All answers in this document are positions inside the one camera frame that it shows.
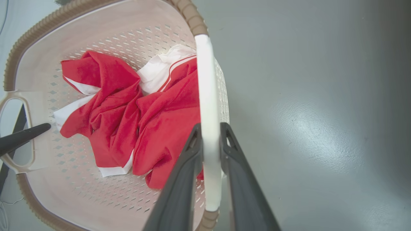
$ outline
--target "perforated basket wall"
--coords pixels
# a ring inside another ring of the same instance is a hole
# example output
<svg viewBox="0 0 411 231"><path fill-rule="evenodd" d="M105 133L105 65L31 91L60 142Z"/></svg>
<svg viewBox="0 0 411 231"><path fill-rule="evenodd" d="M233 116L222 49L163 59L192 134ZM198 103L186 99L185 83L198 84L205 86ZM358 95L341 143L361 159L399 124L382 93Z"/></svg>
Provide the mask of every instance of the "perforated basket wall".
<svg viewBox="0 0 411 231"><path fill-rule="evenodd" d="M195 49L194 37L167 2L83 2L94 5L83 5L82 11L75 8L78 12L70 20L28 43L18 62L16 96L24 99L29 122L52 124L32 142L34 158L18 179L34 212L57 230L141 230L160 191L148 188L144 176L101 177L88 139L60 135L53 112L84 97L63 81L60 61L79 59L86 50L94 50L117 56L138 70L175 44ZM49 17L46 20L58 20L62 15ZM39 36L38 28L31 30L33 37ZM220 120L229 122L226 86L217 62L216 73ZM196 186L195 227L205 202L203 183Z"/></svg>

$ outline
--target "white basket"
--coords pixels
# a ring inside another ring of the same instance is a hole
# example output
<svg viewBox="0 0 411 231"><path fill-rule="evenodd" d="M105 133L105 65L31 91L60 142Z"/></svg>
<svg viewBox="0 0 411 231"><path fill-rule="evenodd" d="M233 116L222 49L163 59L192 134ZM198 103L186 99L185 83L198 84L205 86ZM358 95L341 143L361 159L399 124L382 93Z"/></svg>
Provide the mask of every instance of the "white basket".
<svg viewBox="0 0 411 231"><path fill-rule="evenodd" d="M47 27L54 23L51 20L60 21ZM36 34L39 28L45 31L43 35ZM160 194L147 187L144 176L101 177L88 139L79 134L69 139L60 135L53 112L84 97L65 83L60 61L79 59L86 50L94 50L119 57L138 70L176 44L196 48L180 12L161 0L76 0L45 18L16 43L5 74L5 90L9 92L0 106L4 108L10 99L21 99L29 127L48 122L52 128L32 141L33 158L27 165L16 165L8 155L2 159L18 174L26 200L46 224L57 230L141 230ZM202 59L198 51L198 62ZM213 65L217 119L228 122L223 72L216 61ZM213 86L201 85L202 68L207 67L199 63L203 124L204 105L213 106L213 101L201 92L212 93L208 88ZM206 184L207 174L220 172L205 171ZM217 188L209 190L216 192L218 201L221 179L212 184ZM194 227L205 208L204 184L198 181L196 186Z"/></svg>

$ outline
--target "white wire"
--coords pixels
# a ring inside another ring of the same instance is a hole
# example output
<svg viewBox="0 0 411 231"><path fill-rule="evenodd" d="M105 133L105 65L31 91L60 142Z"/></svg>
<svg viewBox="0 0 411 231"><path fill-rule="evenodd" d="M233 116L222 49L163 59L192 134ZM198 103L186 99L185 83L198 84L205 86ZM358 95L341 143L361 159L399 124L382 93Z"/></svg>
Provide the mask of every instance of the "white wire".
<svg viewBox="0 0 411 231"><path fill-rule="evenodd" d="M1 231L9 231L9 219L7 218L7 213L6 213L6 208L4 207L4 204L6 205L14 205L15 203L23 200L21 198L20 200L17 200L13 203L5 202L5 201L0 201L0 211L2 213L1 219L0 219L0 230Z"/></svg>

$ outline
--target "cable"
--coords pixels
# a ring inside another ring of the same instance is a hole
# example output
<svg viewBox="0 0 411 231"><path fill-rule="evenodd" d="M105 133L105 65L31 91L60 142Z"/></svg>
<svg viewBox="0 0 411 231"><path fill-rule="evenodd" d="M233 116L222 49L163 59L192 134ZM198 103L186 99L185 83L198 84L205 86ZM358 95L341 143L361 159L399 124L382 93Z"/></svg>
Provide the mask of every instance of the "cable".
<svg viewBox="0 0 411 231"><path fill-rule="evenodd" d="M6 1L6 14L4 16L3 25L1 26L1 29L0 29L0 35L1 35L1 32L3 32L4 25L6 24L6 19L7 19L7 13L8 12L9 12L9 0Z"/></svg>
<svg viewBox="0 0 411 231"><path fill-rule="evenodd" d="M24 197L21 198L20 200L15 201L14 203L0 201L0 211L3 214L3 216L1 216L1 219L0 219L0 230L1 231L8 231L9 230L9 219L7 218L6 208L4 208L4 204L14 205L15 203L17 203L17 202L19 202L23 199L24 199Z"/></svg>

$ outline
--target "basket hole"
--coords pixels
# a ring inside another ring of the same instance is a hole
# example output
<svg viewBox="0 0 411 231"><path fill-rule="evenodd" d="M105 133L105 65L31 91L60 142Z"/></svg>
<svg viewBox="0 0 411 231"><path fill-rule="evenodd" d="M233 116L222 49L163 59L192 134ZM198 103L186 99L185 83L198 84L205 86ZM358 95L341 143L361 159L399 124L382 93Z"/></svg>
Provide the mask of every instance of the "basket hole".
<svg viewBox="0 0 411 231"><path fill-rule="evenodd" d="M54 106L54 103L48 102L48 107L51 108ZM0 136L5 137L27 129L27 120L26 113L23 107L23 102L19 99L11 99L4 106L3 113L0 117ZM60 134L55 135L56 137L52 141L57 146L61 139L56 139ZM15 151L9 153L13 158L14 162L18 165L26 165L30 163L32 159L32 143L29 141L23 146L17 148Z"/></svg>

